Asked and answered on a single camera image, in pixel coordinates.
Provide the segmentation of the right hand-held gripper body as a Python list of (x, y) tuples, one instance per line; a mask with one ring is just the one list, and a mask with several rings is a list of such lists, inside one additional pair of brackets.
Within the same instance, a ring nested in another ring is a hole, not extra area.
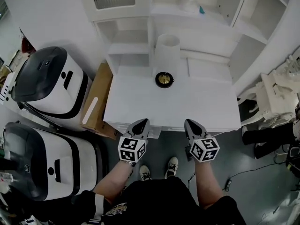
[(188, 146), (185, 147), (188, 161), (194, 159), (202, 163), (214, 160), (220, 149), (216, 138), (204, 126), (191, 119), (185, 120), (184, 129), (188, 139)]

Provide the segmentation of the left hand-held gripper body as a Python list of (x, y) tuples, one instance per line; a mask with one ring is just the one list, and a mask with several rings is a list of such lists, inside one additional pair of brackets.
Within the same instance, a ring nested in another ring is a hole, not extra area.
[(119, 159), (135, 165), (145, 154), (150, 130), (149, 119), (137, 120), (130, 124), (118, 144)]

